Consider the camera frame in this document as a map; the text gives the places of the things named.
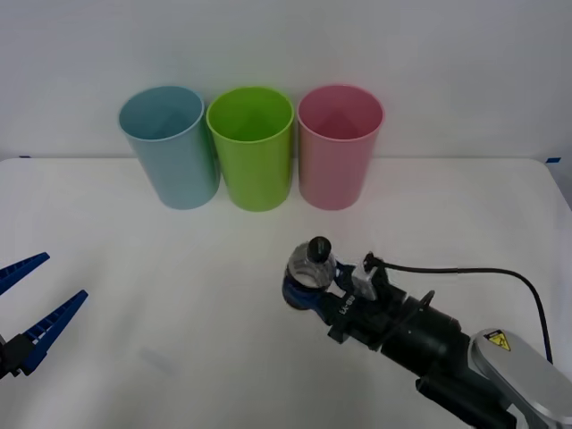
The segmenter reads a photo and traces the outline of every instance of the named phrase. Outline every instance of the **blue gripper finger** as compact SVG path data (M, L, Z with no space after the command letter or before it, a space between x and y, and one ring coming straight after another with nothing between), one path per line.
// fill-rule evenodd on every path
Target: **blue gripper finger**
M36 346L21 365L21 370L25 375L31 374L46 357L48 349L54 344L63 328L70 322L87 297L88 293L81 290L24 333Z
M50 256L44 252L0 270L0 295L9 290L14 284L26 277L40 265L44 264L49 258Z

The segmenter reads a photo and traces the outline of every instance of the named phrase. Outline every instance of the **warning label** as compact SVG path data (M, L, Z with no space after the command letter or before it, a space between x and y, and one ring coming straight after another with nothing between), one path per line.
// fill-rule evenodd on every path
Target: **warning label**
M492 344L495 344L507 351L510 351L510 345L509 341L507 340L507 336L500 329L497 331L493 331L491 333L487 333L484 337Z

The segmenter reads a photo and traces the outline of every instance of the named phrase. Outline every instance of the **white wall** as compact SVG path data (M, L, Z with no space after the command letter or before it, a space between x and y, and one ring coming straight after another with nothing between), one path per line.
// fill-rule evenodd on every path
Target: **white wall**
M129 156L116 115L149 86L332 81L381 98L377 155L558 156L571 22L571 0L4 1L0 158Z

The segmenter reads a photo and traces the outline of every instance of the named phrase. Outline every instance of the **plastic cup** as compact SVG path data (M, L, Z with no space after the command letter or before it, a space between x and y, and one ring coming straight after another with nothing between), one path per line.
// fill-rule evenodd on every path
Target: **plastic cup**
M350 85L317 88L302 99L299 188L308 203L340 210L358 200L383 117L377 98Z
M121 129L166 206L202 206L218 190L220 173L204 116L203 99L182 87L143 91L119 113Z
M238 207L261 212L288 196L293 120L291 101L271 88L236 88L208 107L224 181Z

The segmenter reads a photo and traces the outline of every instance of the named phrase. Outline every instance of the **white tabletop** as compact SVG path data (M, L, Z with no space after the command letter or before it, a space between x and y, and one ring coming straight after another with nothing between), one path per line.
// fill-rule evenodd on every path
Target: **white tabletop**
M522 273L546 307L555 364L572 375L572 214L536 161L376 159L349 209L311 207L294 180L284 204L255 214L223 184L198 209L166 208L133 159L15 159L0 163L0 219L0 266L52 257L0 298L5 338L89 293L36 373L0 382L5 428L465 427L416 392L414 375L335 343L317 315L283 302L290 252L318 234L346 261L373 250ZM435 289L433 306L468 334L501 327L543 353L516 279L391 279L418 298Z

